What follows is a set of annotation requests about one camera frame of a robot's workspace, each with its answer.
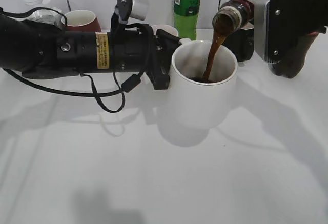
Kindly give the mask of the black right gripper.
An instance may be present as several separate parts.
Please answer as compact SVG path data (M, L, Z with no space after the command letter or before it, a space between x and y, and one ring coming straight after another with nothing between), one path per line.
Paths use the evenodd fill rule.
M277 63L299 37L327 32L327 0L270 0L266 30L266 61Z

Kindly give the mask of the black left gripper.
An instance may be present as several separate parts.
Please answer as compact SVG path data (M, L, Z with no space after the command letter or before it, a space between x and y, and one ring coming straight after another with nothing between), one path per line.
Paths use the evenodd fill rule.
M180 38L164 29L156 30L152 39L151 59L147 76L154 90L166 90L170 83L170 66L174 51L180 46Z

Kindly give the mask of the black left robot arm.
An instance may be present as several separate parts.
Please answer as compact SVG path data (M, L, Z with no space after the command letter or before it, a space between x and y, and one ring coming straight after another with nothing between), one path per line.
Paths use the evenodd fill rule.
M26 79L55 79L87 73L129 72L119 90L130 92L146 74L155 90L169 87L169 69L180 38L148 24L127 24L115 10L110 32L74 32L1 12L1 68Z

